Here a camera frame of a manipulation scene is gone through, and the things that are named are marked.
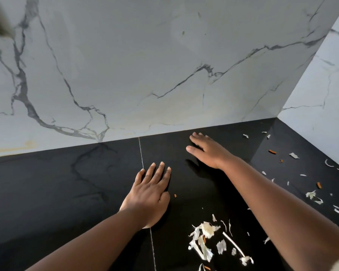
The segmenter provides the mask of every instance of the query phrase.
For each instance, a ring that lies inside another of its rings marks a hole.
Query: pinky finger
[[[144,173],[145,173],[145,170],[142,168],[140,172],[137,173],[133,186],[139,185],[142,182],[142,176]]]

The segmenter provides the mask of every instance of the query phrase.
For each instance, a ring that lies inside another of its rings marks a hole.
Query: marble wall
[[[339,164],[339,18],[278,117]]]
[[[0,155],[276,117],[339,15],[339,0],[0,5],[15,31]]]

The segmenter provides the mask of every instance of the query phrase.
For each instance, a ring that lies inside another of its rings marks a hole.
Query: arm
[[[193,146],[186,150],[226,173],[294,270],[328,271],[339,260],[338,226],[208,136],[194,132],[190,139],[203,150]]]
[[[155,167],[154,163],[149,167],[142,182],[145,170],[137,174],[117,214],[55,250],[27,271],[108,270],[133,235],[156,224],[167,209],[170,195],[164,190],[171,168],[167,168],[161,180],[164,163],[152,177]]]

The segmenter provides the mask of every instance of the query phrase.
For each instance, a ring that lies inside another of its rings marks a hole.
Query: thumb
[[[201,162],[205,162],[205,157],[206,157],[206,153],[203,152],[201,149],[195,148],[193,146],[188,145],[186,147],[186,150],[191,153],[192,155],[194,155],[197,159],[199,159]]]
[[[161,197],[159,198],[158,203],[166,210],[168,204],[170,203],[171,195],[166,191],[163,192]]]

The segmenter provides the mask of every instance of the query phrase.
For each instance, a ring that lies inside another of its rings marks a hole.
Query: person's left hand
[[[124,199],[119,211],[130,209],[140,213],[143,228],[154,226],[167,210],[170,202],[170,194],[165,192],[168,181],[171,176],[171,168],[167,167],[165,174],[161,180],[164,170],[164,163],[161,162],[156,173],[153,172],[156,164],[153,163],[147,170],[143,181],[142,176],[145,170],[138,172],[131,191]]]

